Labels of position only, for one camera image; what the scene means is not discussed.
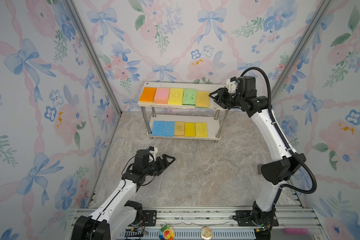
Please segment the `green sponge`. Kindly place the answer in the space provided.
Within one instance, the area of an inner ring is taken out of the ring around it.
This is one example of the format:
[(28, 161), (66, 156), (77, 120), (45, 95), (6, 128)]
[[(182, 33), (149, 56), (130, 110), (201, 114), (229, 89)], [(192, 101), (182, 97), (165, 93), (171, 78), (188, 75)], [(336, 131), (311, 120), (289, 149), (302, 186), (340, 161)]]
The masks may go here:
[(197, 90), (196, 89), (184, 89), (183, 93), (183, 105), (195, 106), (197, 99)]

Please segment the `blue sponge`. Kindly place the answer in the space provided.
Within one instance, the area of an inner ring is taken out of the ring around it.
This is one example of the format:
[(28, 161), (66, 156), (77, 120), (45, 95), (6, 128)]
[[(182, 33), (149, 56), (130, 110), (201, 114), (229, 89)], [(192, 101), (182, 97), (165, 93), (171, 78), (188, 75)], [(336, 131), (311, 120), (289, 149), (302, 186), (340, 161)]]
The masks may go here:
[(153, 136), (163, 136), (164, 132), (165, 132), (165, 122), (154, 121), (152, 135)]
[(175, 122), (164, 122), (163, 136), (164, 137), (175, 136)]

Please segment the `blue sponge front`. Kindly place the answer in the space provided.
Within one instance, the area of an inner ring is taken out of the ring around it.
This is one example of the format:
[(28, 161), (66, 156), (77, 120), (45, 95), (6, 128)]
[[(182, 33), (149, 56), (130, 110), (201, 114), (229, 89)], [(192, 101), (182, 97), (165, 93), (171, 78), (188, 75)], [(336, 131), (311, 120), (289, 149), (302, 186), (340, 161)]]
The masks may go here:
[(164, 137), (175, 136), (175, 122), (164, 122), (163, 136)]

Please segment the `bright yellow scouring sponge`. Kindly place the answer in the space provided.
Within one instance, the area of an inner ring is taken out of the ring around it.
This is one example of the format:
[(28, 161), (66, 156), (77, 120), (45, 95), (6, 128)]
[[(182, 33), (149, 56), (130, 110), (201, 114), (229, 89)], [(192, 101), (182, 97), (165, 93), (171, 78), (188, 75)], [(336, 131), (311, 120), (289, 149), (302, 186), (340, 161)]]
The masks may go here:
[(185, 137), (194, 138), (196, 136), (196, 124), (185, 123)]

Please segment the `light yellow cellulose sponge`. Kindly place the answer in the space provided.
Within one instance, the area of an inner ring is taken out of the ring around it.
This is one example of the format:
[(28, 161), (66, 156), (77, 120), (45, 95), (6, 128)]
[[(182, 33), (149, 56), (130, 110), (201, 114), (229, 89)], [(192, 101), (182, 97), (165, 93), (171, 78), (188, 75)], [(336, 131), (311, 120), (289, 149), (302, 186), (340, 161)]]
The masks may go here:
[(171, 88), (168, 98), (168, 105), (181, 106), (183, 104), (184, 89)]

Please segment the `pink sponge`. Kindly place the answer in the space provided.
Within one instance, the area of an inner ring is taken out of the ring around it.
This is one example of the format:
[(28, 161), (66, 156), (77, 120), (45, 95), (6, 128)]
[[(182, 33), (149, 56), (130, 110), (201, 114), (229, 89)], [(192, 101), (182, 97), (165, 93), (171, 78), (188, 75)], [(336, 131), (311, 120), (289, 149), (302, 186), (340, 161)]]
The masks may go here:
[(154, 104), (166, 105), (170, 95), (170, 88), (157, 88), (154, 96)]

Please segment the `orange sponge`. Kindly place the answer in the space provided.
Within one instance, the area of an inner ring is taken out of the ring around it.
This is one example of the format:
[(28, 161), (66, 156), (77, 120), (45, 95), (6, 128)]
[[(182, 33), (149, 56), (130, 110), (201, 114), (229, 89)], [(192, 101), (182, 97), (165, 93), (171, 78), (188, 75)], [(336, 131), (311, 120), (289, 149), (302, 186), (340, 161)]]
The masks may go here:
[(139, 102), (145, 104), (152, 104), (154, 102), (157, 88), (144, 87), (143, 92), (139, 98)]

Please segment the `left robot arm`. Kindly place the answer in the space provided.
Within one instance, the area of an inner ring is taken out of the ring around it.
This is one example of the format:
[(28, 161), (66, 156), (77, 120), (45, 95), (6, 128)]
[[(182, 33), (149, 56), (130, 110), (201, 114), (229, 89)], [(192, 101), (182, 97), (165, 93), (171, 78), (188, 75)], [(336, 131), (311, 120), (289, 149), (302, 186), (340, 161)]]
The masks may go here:
[(141, 239), (146, 227), (156, 224), (156, 211), (145, 211), (141, 203), (132, 201), (138, 190), (146, 186), (146, 178), (160, 176), (175, 157), (158, 157), (156, 147), (138, 150), (123, 170), (122, 179), (113, 193), (89, 216), (80, 216), (73, 227), (72, 240), (115, 240), (127, 230), (137, 231)]

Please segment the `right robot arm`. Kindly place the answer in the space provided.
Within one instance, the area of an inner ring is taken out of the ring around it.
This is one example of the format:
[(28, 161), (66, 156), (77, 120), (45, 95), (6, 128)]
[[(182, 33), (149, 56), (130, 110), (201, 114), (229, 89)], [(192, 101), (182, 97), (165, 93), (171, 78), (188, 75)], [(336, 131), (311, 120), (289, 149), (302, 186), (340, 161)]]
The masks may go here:
[(219, 88), (209, 94), (216, 104), (225, 110), (240, 109), (247, 113), (260, 130), (271, 153), (272, 161), (260, 166), (264, 177), (261, 193), (253, 204), (251, 214), (234, 217), (239, 223), (253, 223), (256, 226), (271, 226), (274, 221), (276, 203), (282, 192), (282, 185), (300, 168), (301, 165), (293, 159), (290, 151), (282, 140), (283, 133), (276, 130), (278, 123), (271, 119), (268, 111), (268, 98), (256, 96), (255, 91), (230, 93), (227, 88)]

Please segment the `white two-tier metal shelf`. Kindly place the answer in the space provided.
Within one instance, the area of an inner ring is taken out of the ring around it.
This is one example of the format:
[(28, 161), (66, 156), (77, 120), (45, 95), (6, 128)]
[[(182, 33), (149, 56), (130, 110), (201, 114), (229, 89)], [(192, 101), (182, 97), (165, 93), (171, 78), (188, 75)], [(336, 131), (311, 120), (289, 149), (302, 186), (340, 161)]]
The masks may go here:
[[(191, 84), (191, 83), (157, 83), (157, 82), (146, 82), (144, 83), (144, 88), (178, 88), (178, 89), (195, 89), (198, 91), (211, 93), (219, 88), (224, 88), (225, 85), (214, 85), (214, 84)], [(207, 124), (207, 137), (205, 140), (215, 141), (216, 143), (221, 139), (221, 132), (224, 125), (224, 122), (228, 116), (228, 110), (225, 110), (218, 106), (212, 99), (209, 99), (210, 105), (207, 108), (208, 110), (215, 111), (214, 116), (201, 116), (201, 108), (190, 105), (161, 105), (155, 103), (145, 103), (138, 101), (138, 105), (141, 107), (143, 118), (145, 121), (147, 135), (153, 139), (158, 138), (158, 135), (153, 135), (154, 124), (157, 121), (162, 122), (184, 122), (184, 123), (206, 123)], [(162, 109), (180, 109), (187, 110), (185, 115), (180, 115), (175, 112), (168, 113), (156, 113), (156, 108)], [(198, 112), (192, 116), (190, 110), (197, 110)]]

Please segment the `colourful flower toy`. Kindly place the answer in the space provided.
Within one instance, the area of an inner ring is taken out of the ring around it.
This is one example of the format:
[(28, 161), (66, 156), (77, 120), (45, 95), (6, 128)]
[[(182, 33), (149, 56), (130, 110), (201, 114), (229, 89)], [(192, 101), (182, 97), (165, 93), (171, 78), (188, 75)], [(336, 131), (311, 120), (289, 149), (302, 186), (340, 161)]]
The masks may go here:
[(159, 233), (160, 240), (173, 240), (175, 238), (175, 230), (170, 225), (165, 225), (161, 228)]

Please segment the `small grey stapler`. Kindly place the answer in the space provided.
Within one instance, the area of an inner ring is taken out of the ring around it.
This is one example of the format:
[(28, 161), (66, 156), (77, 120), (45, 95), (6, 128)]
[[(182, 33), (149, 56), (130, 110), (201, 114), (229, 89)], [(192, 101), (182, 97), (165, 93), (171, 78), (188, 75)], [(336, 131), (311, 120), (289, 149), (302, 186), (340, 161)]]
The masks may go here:
[(262, 172), (261, 172), (261, 167), (262, 167), (262, 164), (259, 164), (259, 165), (257, 166), (258, 175), (261, 175), (261, 174), (262, 174)]

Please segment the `round gold badge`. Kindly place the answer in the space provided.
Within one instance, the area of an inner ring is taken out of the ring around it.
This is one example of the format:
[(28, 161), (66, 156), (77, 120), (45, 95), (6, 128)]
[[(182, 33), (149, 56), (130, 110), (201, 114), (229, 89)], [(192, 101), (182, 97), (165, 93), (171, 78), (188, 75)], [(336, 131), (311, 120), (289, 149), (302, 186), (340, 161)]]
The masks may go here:
[(204, 226), (201, 228), (200, 235), (203, 240), (211, 240), (213, 238), (213, 231), (211, 228)]

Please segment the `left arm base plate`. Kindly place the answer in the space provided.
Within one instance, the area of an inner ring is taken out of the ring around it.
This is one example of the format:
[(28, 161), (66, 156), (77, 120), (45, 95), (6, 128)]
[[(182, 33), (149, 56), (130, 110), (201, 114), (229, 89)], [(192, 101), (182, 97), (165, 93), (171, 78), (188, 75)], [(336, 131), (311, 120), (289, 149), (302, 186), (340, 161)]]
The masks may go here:
[(135, 220), (130, 224), (131, 227), (155, 227), (157, 222), (156, 210), (137, 210)]

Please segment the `aluminium front rail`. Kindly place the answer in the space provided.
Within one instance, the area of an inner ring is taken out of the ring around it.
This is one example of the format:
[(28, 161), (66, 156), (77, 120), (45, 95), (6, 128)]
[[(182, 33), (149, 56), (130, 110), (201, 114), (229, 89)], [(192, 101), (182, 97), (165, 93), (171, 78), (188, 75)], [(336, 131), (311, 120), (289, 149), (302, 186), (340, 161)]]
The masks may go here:
[(137, 231), (127, 230), (125, 236), (116, 240), (159, 240), (163, 226), (170, 225), (175, 230), (174, 240), (202, 240), (201, 228), (207, 226), (213, 231), (211, 240), (327, 240), (328, 236), (313, 209), (301, 205), (277, 205), (275, 215), (279, 226), (273, 227), (239, 227), (233, 220), (235, 211), (247, 210), (240, 207), (178, 207), (178, 208), (145, 208), (156, 210), (155, 227), (146, 227), (141, 238), (135, 238)]

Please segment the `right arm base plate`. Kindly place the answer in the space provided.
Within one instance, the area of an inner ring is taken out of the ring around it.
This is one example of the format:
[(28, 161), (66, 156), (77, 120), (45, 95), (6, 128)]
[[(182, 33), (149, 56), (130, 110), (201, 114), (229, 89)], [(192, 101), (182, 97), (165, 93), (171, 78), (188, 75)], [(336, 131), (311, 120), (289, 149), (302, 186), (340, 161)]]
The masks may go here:
[(278, 219), (273, 213), (271, 216), (271, 211), (261, 212), (258, 210), (237, 210), (235, 215), (232, 217), (233, 220), (238, 222), (239, 227), (270, 227), (273, 224), (273, 227), (278, 227)]

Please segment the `right aluminium frame post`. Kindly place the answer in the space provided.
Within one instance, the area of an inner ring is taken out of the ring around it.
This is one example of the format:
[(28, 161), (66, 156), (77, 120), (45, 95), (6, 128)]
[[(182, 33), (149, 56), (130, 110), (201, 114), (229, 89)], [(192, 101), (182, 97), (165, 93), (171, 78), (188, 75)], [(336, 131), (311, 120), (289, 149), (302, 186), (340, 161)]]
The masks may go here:
[(286, 67), (282, 72), (280, 73), (279, 79), (276, 81), (275, 85), (273, 86), (271, 93), (269, 94), (269, 102), (272, 103), (272, 100), (277, 96), (279, 90), (282, 88), (282, 85), (284, 84), (285, 80), (293, 70), (293, 67), (295, 66), (296, 62), (299, 60), (299, 57), (304, 52), (305, 48), (307, 47), (307, 44), (309, 41), (314, 37), (316, 30), (318, 29), (320, 23), (326, 16), (331, 4), (333, 1), (331, 0), (323, 0), (319, 1), (319, 5), (312, 15), (311, 21), (309, 24), (307, 24), (307, 27), (305, 28), (301, 40), (297, 43), (295, 49), (290, 55), (289, 61), (286, 64)]

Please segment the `aluminium frame post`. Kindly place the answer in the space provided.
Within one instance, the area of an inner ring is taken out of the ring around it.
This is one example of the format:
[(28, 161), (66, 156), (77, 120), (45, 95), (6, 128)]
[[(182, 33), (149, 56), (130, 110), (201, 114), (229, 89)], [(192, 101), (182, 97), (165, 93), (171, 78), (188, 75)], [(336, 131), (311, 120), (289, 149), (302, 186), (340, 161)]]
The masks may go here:
[(111, 85), (106, 77), (106, 74), (105, 74), (103, 68), (101, 67), (100, 60), (96, 54), (95, 48), (90, 40), (90, 36), (83, 24), (83, 21), (80, 17), (80, 14), (78, 13), (78, 10), (75, 6), (74, 1), (63, 0), (62, 2), (63, 2), (64, 7), (67, 9), (67, 12), (68, 12), (70, 18), (73, 21), (74, 27), (78, 30), (79, 37), (82, 39), (84, 48), (85, 48), (87, 54), (89, 55), (89, 58), (90, 58), (91, 62), (93, 63), (93, 66), (94, 66), (97, 74), (100, 77), (100, 82), (103, 84), (103, 86), (105, 88), (105, 92), (108, 94), (112, 106), (115, 108), (115, 110), (117, 112), (117, 116), (121, 117), (122, 111), (117, 103), (115, 94), (112, 91)]
[(269, 94), (269, 102), (272, 103), (272, 100), (277, 96), (279, 90), (282, 88), (282, 85), (284, 84), (285, 80), (293, 70), (293, 67), (295, 66), (296, 62), (299, 60), (299, 57), (304, 52), (305, 48), (307, 47), (307, 44), (309, 41), (314, 37), (316, 30), (318, 29), (320, 23), (326, 16), (331, 4), (333, 1), (331, 0), (323, 0), (319, 1), (319, 5), (312, 15), (311, 21), (309, 24), (307, 24), (307, 27), (305, 28), (301, 40), (297, 43), (295, 49), (290, 55), (289, 61), (286, 64), (286, 67), (282, 72), (280, 73), (279, 79), (276, 81), (275, 85), (273, 86), (271, 93)]

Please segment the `left aluminium frame post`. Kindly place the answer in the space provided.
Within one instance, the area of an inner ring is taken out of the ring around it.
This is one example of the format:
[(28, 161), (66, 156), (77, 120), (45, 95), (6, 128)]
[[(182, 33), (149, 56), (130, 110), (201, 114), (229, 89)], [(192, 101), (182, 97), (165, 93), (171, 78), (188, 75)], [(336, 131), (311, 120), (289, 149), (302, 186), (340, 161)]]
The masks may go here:
[(101, 67), (100, 60), (96, 54), (95, 48), (90, 40), (90, 36), (83, 24), (83, 21), (80, 17), (80, 14), (78, 13), (78, 10), (75, 6), (74, 1), (63, 0), (62, 2), (63, 2), (64, 7), (67, 9), (67, 12), (68, 12), (70, 18), (73, 21), (74, 27), (78, 30), (79, 37), (82, 39), (84, 48), (85, 48), (87, 54), (89, 55), (89, 58), (90, 58), (91, 62), (93, 63), (93, 66), (94, 66), (97, 74), (100, 77), (100, 82), (103, 84), (103, 86), (105, 88), (105, 92), (108, 94), (112, 106), (115, 108), (115, 110), (117, 112), (117, 116), (121, 117), (122, 111), (117, 103), (115, 94), (112, 91), (111, 85), (106, 77), (106, 74), (105, 74), (103, 68)]

